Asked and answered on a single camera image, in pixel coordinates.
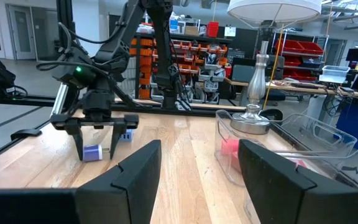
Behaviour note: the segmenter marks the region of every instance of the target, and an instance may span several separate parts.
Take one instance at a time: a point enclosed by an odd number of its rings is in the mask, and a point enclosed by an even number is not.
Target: metal lamp base
[[[269,120],[261,116],[261,120],[245,119],[243,113],[233,114],[230,126],[238,131],[248,134],[266,134],[269,131]]]

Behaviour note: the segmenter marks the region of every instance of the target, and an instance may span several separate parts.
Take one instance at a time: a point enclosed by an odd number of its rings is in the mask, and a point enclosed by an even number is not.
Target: lamp
[[[265,95],[265,68],[269,59],[267,46],[277,23],[290,24],[312,20],[321,14],[321,0],[231,0],[227,13],[248,22],[256,22],[262,36],[262,47],[257,55],[255,73],[247,95],[249,104],[245,113],[233,114],[231,126],[250,134],[265,134],[269,129],[267,118],[259,116],[259,101]]]

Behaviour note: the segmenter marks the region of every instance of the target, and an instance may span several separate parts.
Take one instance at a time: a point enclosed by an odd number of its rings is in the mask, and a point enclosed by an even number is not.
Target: purple object
[[[122,134],[119,138],[122,142],[131,142],[132,137],[134,136],[134,130],[133,129],[127,129],[127,132],[125,134]]]
[[[102,146],[101,145],[93,145],[93,146],[85,146],[83,152],[83,161],[91,162],[91,161],[99,161],[103,158],[102,156]]]

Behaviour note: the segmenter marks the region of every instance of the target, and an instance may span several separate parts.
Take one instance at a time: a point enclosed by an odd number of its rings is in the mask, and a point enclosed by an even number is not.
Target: workbench
[[[113,116],[122,113],[113,112]],[[215,150],[215,118],[139,113],[132,142],[119,142],[113,159],[79,161],[71,136],[44,126],[0,155],[0,188],[79,187],[154,139],[162,142],[161,176],[151,223],[250,223],[245,190],[226,179]],[[84,145],[109,147],[112,127],[82,127]],[[273,130],[254,136],[267,148],[292,145]]]
[[[248,86],[248,83],[235,82],[228,78],[225,78],[225,81],[231,85],[244,86],[244,87]],[[314,85],[316,85],[319,88],[318,89],[298,88],[298,87],[291,86],[291,85],[280,86],[280,85],[276,85],[274,83],[267,82],[266,88],[268,88],[270,86],[270,89],[272,89],[272,90],[294,91],[294,92],[298,92],[298,93],[306,93],[306,94],[314,94],[314,95],[326,95],[325,99],[323,100],[324,103],[316,105],[314,102],[309,101],[308,116],[318,119],[326,124],[334,125],[334,124],[332,124],[333,117],[328,115],[328,113],[325,110],[323,110],[323,105],[326,103],[329,103],[330,101],[334,101],[336,93],[333,90],[324,89],[322,85],[317,85],[317,84],[314,84]],[[348,92],[342,91],[341,93],[344,96],[358,97],[357,91],[355,91],[354,93],[348,93]],[[247,88],[243,88],[241,91],[239,106],[245,106],[246,104],[248,104]]]

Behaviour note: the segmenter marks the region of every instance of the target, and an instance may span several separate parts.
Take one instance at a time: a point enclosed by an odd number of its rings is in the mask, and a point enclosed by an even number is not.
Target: cardboard box
[[[198,29],[195,26],[186,26],[185,34],[186,35],[198,35]]]

